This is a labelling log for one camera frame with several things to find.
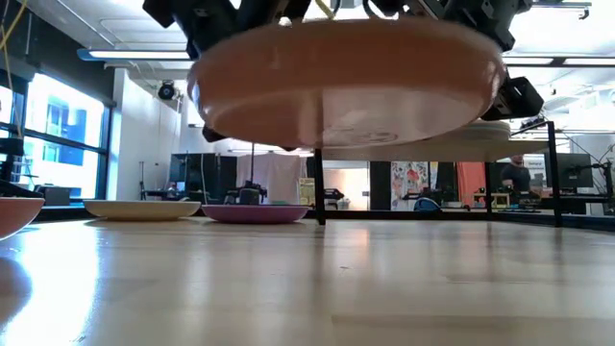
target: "white wall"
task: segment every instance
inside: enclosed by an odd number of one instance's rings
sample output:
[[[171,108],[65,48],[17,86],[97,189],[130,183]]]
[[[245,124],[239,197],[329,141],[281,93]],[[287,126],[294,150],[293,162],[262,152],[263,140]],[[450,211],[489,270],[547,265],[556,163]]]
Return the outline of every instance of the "white wall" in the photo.
[[[146,189],[166,185],[171,154],[180,152],[182,117],[128,77],[115,71],[108,199],[139,199],[139,162]]]

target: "pink bowl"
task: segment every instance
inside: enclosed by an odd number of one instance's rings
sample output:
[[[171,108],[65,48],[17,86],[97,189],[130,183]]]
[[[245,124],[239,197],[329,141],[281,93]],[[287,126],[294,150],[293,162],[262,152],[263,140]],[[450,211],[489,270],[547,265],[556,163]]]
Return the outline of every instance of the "pink bowl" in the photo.
[[[206,216],[223,223],[284,224],[306,216],[304,206],[203,206]]]
[[[32,222],[44,203],[42,198],[0,197],[0,240]]]

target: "poster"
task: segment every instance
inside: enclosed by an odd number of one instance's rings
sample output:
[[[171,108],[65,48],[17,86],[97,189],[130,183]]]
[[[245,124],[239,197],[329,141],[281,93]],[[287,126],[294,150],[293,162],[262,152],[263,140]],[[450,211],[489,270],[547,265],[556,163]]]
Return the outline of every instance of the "poster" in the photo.
[[[438,162],[391,162],[391,210],[412,210],[413,200],[404,200],[407,194],[420,193],[425,187],[435,189]]]

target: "white plate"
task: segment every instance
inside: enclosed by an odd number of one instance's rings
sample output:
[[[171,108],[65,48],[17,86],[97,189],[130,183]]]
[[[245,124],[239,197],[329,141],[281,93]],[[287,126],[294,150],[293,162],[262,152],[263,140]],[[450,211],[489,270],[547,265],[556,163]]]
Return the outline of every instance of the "white plate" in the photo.
[[[190,216],[201,202],[167,201],[84,201],[87,211],[109,220],[167,221]]]

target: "wooden table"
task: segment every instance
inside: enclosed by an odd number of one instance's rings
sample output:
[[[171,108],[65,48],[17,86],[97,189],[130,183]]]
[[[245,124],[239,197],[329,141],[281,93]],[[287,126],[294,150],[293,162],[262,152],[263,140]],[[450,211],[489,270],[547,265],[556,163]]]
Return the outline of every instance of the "wooden table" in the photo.
[[[485,222],[38,224],[2,345],[608,345],[613,236]]]

